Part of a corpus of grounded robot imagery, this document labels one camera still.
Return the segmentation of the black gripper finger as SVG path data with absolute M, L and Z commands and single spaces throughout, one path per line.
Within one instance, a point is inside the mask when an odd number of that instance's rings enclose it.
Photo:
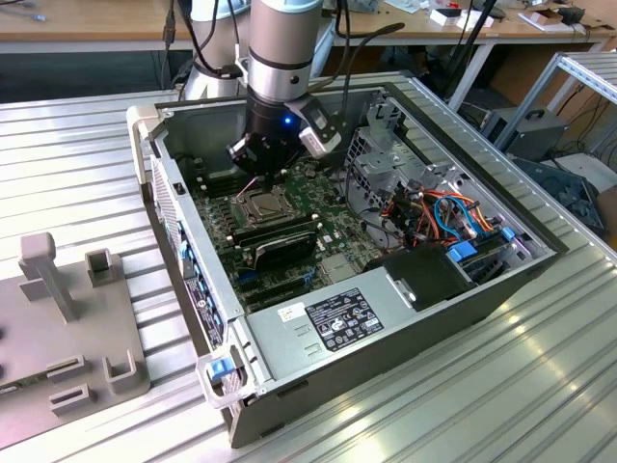
M 268 191 L 268 154 L 261 136 L 247 134 L 227 146 L 227 152 L 239 169 L 254 179 L 264 192 Z
M 267 161 L 267 191 L 286 176 L 298 157 L 297 153 L 275 153 Z

